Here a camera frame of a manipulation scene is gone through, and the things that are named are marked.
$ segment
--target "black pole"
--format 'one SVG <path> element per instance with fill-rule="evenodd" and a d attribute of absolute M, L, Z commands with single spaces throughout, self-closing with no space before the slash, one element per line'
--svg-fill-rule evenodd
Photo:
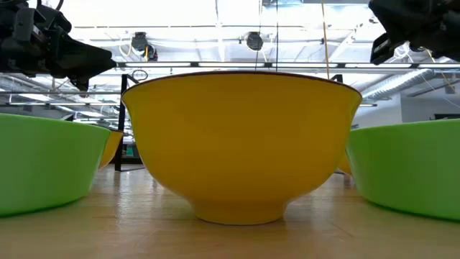
<path fill-rule="evenodd" d="M 126 116 L 126 108 L 124 107 L 123 101 L 121 101 L 121 95 L 127 90 L 128 87 L 128 75 L 121 75 L 121 91 L 120 91 L 120 113 L 118 115 L 118 130 L 124 132 L 124 118 Z M 115 154 L 115 171 L 121 171 L 121 159 L 123 157 L 123 139 L 121 139 L 118 149 Z"/>

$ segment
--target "wooden table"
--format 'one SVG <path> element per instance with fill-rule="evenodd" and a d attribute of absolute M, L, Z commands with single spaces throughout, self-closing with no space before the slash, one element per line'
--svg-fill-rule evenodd
<path fill-rule="evenodd" d="M 0 258 L 460 258 L 460 223 L 375 206 L 334 174 L 282 221 L 211 224 L 147 171 L 110 165 L 80 201 L 0 218 Z"/>

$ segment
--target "yellow bowl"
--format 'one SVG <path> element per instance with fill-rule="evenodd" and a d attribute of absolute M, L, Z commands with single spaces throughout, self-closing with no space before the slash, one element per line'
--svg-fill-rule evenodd
<path fill-rule="evenodd" d="M 222 224 L 275 221 L 326 181 L 362 100 L 333 81 L 249 71 L 159 78 L 122 99 L 149 172 Z"/>
<path fill-rule="evenodd" d="M 109 139 L 107 140 L 106 147 L 103 150 L 103 155 L 101 158 L 101 162 L 99 162 L 99 168 L 101 169 L 104 166 L 108 165 L 112 158 L 114 158 L 116 149 L 120 144 L 120 141 L 123 137 L 123 132 L 118 130 L 111 129 Z"/>
<path fill-rule="evenodd" d="M 342 159 L 340 159 L 340 162 L 337 168 L 340 169 L 340 171 L 344 173 L 348 173 L 351 176 L 350 163 L 348 161 L 348 155 L 346 153 L 342 155 Z"/>

